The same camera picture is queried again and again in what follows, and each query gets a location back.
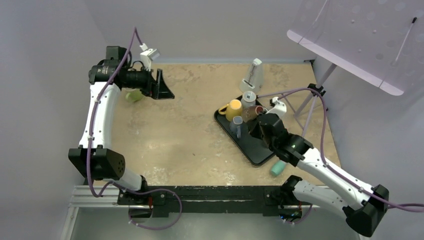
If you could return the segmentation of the brown mug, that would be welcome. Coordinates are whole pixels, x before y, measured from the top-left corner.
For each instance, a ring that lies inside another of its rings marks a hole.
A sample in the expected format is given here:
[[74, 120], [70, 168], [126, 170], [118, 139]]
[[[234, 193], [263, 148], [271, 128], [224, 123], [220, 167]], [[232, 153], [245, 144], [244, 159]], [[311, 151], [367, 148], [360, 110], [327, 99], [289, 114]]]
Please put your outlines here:
[[268, 110], [262, 105], [252, 105], [244, 108], [241, 113], [241, 117], [244, 123], [247, 123], [255, 119], [258, 115], [266, 113]]

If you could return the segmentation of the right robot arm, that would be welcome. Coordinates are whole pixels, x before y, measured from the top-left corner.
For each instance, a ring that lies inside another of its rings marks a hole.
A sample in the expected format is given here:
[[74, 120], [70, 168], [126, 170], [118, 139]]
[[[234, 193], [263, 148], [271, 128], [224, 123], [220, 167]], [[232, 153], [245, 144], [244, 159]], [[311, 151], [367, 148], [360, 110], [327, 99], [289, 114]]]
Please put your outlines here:
[[325, 158], [304, 137], [288, 132], [275, 113], [260, 114], [247, 122], [249, 134], [262, 140], [283, 162], [297, 167], [326, 185], [315, 186], [291, 176], [280, 196], [288, 204], [296, 200], [325, 208], [345, 218], [357, 234], [370, 238], [388, 210], [389, 190], [365, 183]]

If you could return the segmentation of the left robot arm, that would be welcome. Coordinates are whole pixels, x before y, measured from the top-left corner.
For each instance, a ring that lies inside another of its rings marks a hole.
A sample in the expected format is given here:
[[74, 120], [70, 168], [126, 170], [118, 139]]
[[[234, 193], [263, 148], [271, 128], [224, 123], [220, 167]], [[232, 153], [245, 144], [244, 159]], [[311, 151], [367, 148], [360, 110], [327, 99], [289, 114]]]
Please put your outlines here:
[[83, 177], [112, 182], [130, 190], [130, 199], [138, 205], [149, 199], [146, 180], [129, 170], [124, 156], [111, 149], [117, 100], [122, 89], [135, 90], [154, 100], [175, 97], [161, 69], [153, 76], [152, 61], [160, 55], [159, 51], [146, 44], [140, 48], [140, 70], [132, 68], [131, 52], [120, 46], [107, 46], [105, 59], [89, 70], [90, 104], [86, 125], [78, 146], [68, 151], [68, 159]]

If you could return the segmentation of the light green mug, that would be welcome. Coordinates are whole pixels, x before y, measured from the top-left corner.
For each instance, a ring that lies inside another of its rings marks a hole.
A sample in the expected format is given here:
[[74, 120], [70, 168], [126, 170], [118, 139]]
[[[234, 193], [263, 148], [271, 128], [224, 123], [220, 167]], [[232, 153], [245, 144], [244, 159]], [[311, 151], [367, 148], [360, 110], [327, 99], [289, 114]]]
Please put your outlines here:
[[135, 103], [144, 98], [143, 93], [139, 89], [126, 90], [125, 100], [129, 103]]

